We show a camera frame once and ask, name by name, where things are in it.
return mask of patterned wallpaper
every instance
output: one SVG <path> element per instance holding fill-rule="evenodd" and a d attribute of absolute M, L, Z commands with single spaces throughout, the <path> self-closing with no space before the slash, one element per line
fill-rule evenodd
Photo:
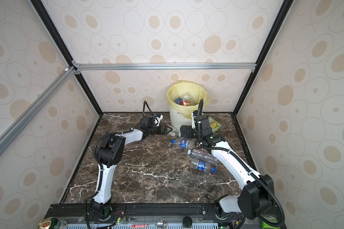
<path fill-rule="evenodd" d="M 283 0 L 42 0 L 78 63 L 256 62 Z"/>
<path fill-rule="evenodd" d="M 344 1 L 295 2 L 239 123 L 287 227 L 344 228 Z"/>
<path fill-rule="evenodd" d="M 205 111 L 233 111 L 250 69 L 82 71 L 103 112 L 168 111 L 167 90 L 179 80 L 201 85 L 210 95 Z"/>
<path fill-rule="evenodd" d="M 65 66 L 32 7 L 0 0 L 0 135 Z"/>
<path fill-rule="evenodd" d="M 37 228 L 58 203 L 98 115 L 69 80 L 0 156 L 0 229 Z"/>

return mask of black cap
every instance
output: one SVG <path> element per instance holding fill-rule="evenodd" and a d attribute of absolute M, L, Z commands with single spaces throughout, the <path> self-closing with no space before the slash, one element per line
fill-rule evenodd
<path fill-rule="evenodd" d="M 187 228 L 191 227 L 193 225 L 193 220 L 190 217 L 186 216 L 182 220 L 182 225 Z"/>

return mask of trash can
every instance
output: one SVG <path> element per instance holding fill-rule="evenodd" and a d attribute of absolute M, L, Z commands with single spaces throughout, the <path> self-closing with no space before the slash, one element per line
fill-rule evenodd
<path fill-rule="evenodd" d="M 186 92 L 190 93 L 193 101 L 197 105 L 185 107 L 175 102 L 177 98 Z M 167 91 L 167 103 L 170 107 L 171 125 L 178 130 L 180 130 L 182 125 L 191 125 L 191 113 L 198 109 L 201 99 L 204 99 L 203 108 L 205 108 L 209 103 L 209 94 L 198 84 L 180 82 L 172 85 Z"/>

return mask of marble tabletop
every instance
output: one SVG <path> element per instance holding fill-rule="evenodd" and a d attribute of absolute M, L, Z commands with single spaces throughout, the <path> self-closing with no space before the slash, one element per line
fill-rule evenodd
<path fill-rule="evenodd" d="M 162 113 L 161 123 L 170 124 L 169 113 Z M 223 128 L 219 133 L 246 161 L 230 114 L 210 113 Z M 105 113 L 81 162 L 64 203 L 83 203 L 96 189 L 98 166 L 92 155 L 96 141 L 111 131 L 134 127 L 141 113 Z M 152 135 L 125 146 L 111 187 L 112 203 L 206 203 L 241 191 L 237 181 L 218 162 L 215 173 L 204 173 L 189 166 L 187 150 L 170 144 L 170 135 Z"/>

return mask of robotic arm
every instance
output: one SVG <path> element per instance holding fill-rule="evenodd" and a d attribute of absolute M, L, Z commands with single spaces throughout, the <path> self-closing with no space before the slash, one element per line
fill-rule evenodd
<path fill-rule="evenodd" d="M 249 219 L 259 217 L 273 227 L 280 227 L 284 224 L 284 212 L 274 195 L 273 180 L 269 175 L 261 176 L 234 152 L 222 136 L 212 133 L 208 117 L 202 113 L 202 106 L 203 100 L 200 101 L 199 109 L 191 114 L 192 125 L 181 127 L 181 137 L 195 138 L 201 148 L 208 150 L 223 163 L 242 190 L 240 195 L 225 196 L 216 201 L 217 216 L 224 218 L 231 212 L 238 212 L 243 213 Z M 161 114 L 150 115 L 148 113 L 142 117 L 141 125 L 137 129 L 110 134 L 96 144 L 94 156 L 99 164 L 99 171 L 97 190 L 91 200 L 91 208 L 102 219 L 107 219 L 110 214 L 112 178 L 116 165 L 122 158 L 124 146 L 145 139 L 149 135 L 168 134 L 171 129 L 168 126 L 160 126 L 162 118 Z M 281 212 L 279 223 L 269 222 L 260 216 L 275 205 Z"/>

